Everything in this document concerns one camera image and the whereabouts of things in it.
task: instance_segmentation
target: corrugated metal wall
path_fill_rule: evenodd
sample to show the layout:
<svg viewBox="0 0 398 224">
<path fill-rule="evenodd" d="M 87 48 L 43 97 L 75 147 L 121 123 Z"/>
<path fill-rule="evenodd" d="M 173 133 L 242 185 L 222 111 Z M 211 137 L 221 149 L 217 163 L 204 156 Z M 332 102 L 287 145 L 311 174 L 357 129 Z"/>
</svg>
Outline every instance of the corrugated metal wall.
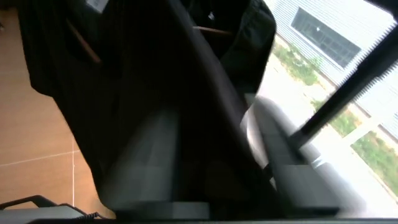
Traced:
<svg viewBox="0 0 398 224">
<path fill-rule="evenodd" d="M 336 85 L 341 85 L 357 64 L 374 47 L 374 44 L 396 22 L 387 12 L 363 0 L 265 0 L 277 21 L 277 33 L 287 42 L 297 46 L 308 59 L 322 58 L 321 71 Z M 298 33 L 291 23 L 302 8 L 328 27 L 356 44 L 361 51 L 342 68 L 327 57 L 318 47 Z M 398 69 L 368 89 L 357 103 L 370 115 L 385 114 L 388 105 L 398 105 Z M 398 139 L 398 116 L 390 115 L 383 126 Z"/>
</svg>

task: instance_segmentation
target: tiled floor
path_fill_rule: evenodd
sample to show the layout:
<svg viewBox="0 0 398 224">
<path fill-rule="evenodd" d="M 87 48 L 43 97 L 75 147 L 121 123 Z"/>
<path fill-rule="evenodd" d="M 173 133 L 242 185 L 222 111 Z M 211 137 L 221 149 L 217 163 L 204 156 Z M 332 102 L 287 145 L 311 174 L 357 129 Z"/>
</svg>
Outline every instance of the tiled floor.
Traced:
<svg viewBox="0 0 398 224">
<path fill-rule="evenodd" d="M 30 87 L 17 12 L 0 21 L 0 203 L 39 194 L 112 217 L 56 104 Z"/>
</svg>

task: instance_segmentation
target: vegetation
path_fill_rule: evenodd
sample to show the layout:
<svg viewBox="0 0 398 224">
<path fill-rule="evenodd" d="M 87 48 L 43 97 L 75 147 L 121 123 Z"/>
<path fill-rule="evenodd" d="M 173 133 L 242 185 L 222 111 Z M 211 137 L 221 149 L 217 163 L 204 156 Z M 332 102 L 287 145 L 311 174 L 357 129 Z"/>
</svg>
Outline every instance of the vegetation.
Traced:
<svg viewBox="0 0 398 224">
<path fill-rule="evenodd" d="M 273 53 L 282 62 L 291 76 L 304 82 L 306 85 L 313 85 L 318 82 L 315 72 L 319 71 L 321 58 L 306 60 L 300 54 L 298 48 L 290 46 L 288 49 L 279 45 L 274 45 Z"/>
<path fill-rule="evenodd" d="M 313 100 L 311 104 L 316 110 L 322 106 L 322 101 Z M 360 125 L 360 121 L 348 110 L 337 116 L 330 125 L 341 137 L 345 137 Z M 398 195 L 398 156 L 395 150 L 371 131 L 357 140 L 351 147 L 365 163 L 383 180 L 383 182 Z"/>
</svg>

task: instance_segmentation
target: building window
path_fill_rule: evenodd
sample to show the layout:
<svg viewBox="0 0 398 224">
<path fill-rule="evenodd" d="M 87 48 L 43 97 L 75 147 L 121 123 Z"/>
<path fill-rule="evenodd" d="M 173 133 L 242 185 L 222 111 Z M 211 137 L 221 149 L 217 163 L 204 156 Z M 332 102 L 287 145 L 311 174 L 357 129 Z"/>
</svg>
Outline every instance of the building window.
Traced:
<svg viewBox="0 0 398 224">
<path fill-rule="evenodd" d="M 294 17 L 292 27 L 343 68 L 361 50 L 301 8 Z"/>
</svg>

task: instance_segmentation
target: white label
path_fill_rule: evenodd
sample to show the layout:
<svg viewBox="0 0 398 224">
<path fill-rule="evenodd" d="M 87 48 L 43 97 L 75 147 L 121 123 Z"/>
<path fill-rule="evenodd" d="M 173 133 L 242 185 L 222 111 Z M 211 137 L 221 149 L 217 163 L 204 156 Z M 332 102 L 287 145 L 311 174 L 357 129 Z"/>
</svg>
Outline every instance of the white label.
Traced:
<svg viewBox="0 0 398 224">
<path fill-rule="evenodd" d="M 97 12 L 102 13 L 109 0 L 86 0 L 87 5 L 91 6 Z"/>
</svg>

